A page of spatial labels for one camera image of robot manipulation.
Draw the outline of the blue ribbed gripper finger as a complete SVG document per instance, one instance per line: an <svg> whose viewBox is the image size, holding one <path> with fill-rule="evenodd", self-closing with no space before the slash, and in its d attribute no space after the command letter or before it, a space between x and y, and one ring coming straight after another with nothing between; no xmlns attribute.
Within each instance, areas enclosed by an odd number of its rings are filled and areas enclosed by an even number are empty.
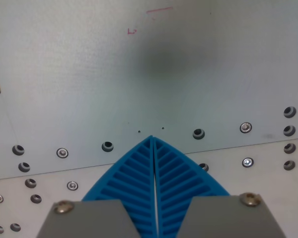
<svg viewBox="0 0 298 238"><path fill-rule="evenodd" d="M230 195L198 164L156 137L153 153L159 237L285 237L259 194Z"/></svg>
<svg viewBox="0 0 298 238"><path fill-rule="evenodd" d="M39 238L155 238L153 137L119 159L81 201L55 203Z"/></svg>

